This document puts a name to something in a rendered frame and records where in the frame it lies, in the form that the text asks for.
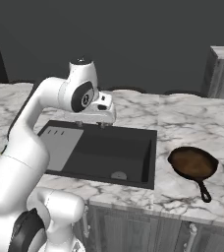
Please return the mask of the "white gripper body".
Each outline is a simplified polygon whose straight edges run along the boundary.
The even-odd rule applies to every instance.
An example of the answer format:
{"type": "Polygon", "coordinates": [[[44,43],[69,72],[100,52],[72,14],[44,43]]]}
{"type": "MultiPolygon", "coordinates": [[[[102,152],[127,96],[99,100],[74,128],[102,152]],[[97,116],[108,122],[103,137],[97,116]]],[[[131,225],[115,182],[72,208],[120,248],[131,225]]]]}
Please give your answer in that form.
{"type": "Polygon", "coordinates": [[[95,104],[78,113],[66,112],[65,118],[71,122],[113,124],[116,121],[116,109],[114,104],[111,104],[108,108],[100,110],[99,105],[95,104]]]}

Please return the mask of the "black sink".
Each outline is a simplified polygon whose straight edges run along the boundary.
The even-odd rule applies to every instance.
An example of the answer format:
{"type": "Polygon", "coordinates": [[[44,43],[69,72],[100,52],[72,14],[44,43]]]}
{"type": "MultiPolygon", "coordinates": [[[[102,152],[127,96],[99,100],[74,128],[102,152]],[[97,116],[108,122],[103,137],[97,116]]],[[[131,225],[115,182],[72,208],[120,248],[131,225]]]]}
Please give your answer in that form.
{"type": "Polygon", "coordinates": [[[48,174],[154,188],[155,130],[50,120],[38,136],[50,153],[48,174]]]}

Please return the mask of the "dark cast iron pan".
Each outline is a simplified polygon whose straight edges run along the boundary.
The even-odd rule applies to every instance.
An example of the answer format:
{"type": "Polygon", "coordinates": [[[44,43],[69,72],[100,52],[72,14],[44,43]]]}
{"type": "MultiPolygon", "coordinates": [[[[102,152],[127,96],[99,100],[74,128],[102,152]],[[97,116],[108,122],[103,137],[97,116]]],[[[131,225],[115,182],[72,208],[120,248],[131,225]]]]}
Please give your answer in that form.
{"type": "Polygon", "coordinates": [[[177,174],[197,183],[204,203],[211,202],[203,181],[216,172],[219,164],[216,157],[200,148],[179,147],[170,153],[167,160],[177,174]]]}

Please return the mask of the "grey wooden cupboard door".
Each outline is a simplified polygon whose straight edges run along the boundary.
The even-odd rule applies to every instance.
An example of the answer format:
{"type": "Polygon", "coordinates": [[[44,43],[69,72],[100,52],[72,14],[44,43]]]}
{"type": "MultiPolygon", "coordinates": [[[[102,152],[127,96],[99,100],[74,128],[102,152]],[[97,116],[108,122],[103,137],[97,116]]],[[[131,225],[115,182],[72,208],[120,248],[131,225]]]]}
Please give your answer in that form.
{"type": "Polygon", "coordinates": [[[191,223],[197,227],[192,252],[224,252],[224,227],[172,219],[161,221],[154,252],[184,252],[191,223]]]}
{"type": "Polygon", "coordinates": [[[157,218],[135,211],[88,206],[86,252],[154,252],[157,218]]]}

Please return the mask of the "grey cupboard with marble top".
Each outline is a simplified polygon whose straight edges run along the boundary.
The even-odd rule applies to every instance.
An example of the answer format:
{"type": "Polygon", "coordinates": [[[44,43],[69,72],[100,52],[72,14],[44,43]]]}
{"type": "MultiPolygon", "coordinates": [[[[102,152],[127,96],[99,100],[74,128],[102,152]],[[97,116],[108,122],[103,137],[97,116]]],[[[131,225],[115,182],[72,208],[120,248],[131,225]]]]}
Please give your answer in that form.
{"type": "Polygon", "coordinates": [[[224,99],[224,46],[209,47],[201,92],[210,98],[224,99]]]}

